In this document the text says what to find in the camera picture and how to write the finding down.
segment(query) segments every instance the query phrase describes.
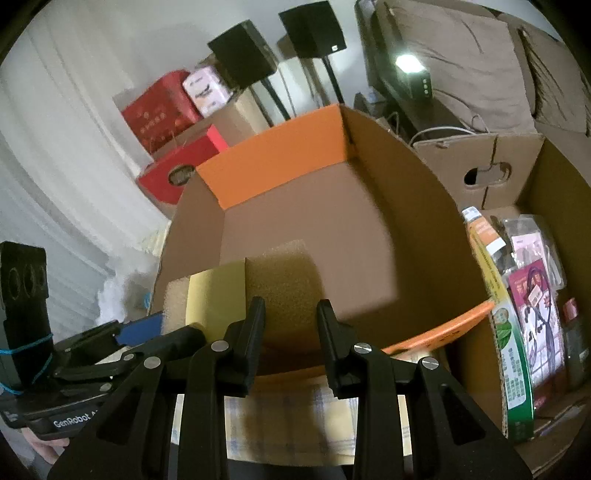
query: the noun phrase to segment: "blue tape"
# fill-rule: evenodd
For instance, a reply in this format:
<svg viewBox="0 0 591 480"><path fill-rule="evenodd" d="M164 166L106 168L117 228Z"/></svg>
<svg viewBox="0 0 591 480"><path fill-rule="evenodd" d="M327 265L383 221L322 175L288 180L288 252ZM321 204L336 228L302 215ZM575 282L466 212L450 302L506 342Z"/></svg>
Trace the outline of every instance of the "blue tape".
<svg viewBox="0 0 591 480"><path fill-rule="evenodd" d="M33 380L31 380L31 385L33 385L33 383L35 383L37 380L39 380L39 377L41 377L43 375L43 372L45 370L47 370L47 367L49 367L49 364L51 363L52 359L53 359L53 353L50 353L45 364L43 365L43 367L41 367L41 370L39 370L37 372L37 374L33 377ZM11 393L12 395L22 395L24 393L21 390L13 390L12 388L9 388L6 385L4 385L2 382L0 382L0 387L2 387L5 391Z"/></svg>
<svg viewBox="0 0 591 480"><path fill-rule="evenodd" d="M28 343L26 345L22 345L20 347L14 348L12 350L0 350L0 355L14 355L15 353L23 352L27 349L33 348L34 346L40 345L43 342L46 342L53 337L53 333L50 333L46 337L39 338L39 340L35 340L34 342Z"/></svg>

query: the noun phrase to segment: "metal screw head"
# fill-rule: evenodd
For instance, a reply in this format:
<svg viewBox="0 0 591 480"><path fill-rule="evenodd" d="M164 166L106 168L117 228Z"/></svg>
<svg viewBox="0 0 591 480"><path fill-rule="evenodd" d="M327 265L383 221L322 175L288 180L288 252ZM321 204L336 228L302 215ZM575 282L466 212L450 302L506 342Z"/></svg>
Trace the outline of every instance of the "metal screw head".
<svg viewBox="0 0 591 480"><path fill-rule="evenodd" d="M361 353L362 355L364 355L366 353L371 352L371 345L363 342L356 343L353 347L353 350L355 350L357 353Z"/></svg>
<svg viewBox="0 0 591 480"><path fill-rule="evenodd" d="M216 340L212 343L212 350L214 352L224 352L228 350L228 347L230 347L230 345L225 340Z"/></svg>
<svg viewBox="0 0 591 480"><path fill-rule="evenodd" d="M160 366L160 358L157 356L149 356L146 360L144 360L144 367L153 369Z"/></svg>
<svg viewBox="0 0 591 480"><path fill-rule="evenodd" d="M437 367L439 367L439 362L436 358L433 358L432 356L426 356L421 360L421 363L425 368L428 368L429 370L435 370Z"/></svg>

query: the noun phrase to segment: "bottle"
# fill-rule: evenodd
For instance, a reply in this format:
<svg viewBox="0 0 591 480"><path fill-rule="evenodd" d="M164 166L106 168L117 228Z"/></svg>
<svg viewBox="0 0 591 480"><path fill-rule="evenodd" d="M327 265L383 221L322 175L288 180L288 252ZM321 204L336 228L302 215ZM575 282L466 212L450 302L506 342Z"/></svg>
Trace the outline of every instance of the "bottle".
<svg viewBox="0 0 591 480"><path fill-rule="evenodd" d="M589 376L589 343L584 331L584 318L579 314L577 303L570 299L563 306L564 345L569 388L579 388Z"/></svg>

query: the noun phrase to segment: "red box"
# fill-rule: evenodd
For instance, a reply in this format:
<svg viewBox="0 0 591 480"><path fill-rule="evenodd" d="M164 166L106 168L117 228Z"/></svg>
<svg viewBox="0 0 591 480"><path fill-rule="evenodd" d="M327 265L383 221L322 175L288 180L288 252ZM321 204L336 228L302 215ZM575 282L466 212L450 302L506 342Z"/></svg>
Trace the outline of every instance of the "red box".
<svg viewBox="0 0 591 480"><path fill-rule="evenodd" d="M228 148L213 125L193 142L168 152L151 164L138 183L157 200L176 205L195 168Z"/></svg>
<svg viewBox="0 0 591 480"><path fill-rule="evenodd" d="M203 117L183 89L186 70L164 75L123 110L123 118L152 153Z"/></svg>

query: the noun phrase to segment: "speaker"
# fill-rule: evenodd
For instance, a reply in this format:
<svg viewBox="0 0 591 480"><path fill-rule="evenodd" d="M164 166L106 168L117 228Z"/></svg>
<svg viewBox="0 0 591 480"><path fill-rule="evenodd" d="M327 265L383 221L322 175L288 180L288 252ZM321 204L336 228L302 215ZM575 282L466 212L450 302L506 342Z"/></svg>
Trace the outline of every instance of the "speaker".
<svg viewBox="0 0 591 480"><path fill-rule="evenodd" d="M327 1L300 5L281 12L279 17L299 58L319 59L347 48L339 21Z"/></svg>
<svg viewBox="0 0 591 480"><path fill-rule="evenodd" d="M250 20L234 25L207 45L241 89L277 71L273 52Z"/></svg>

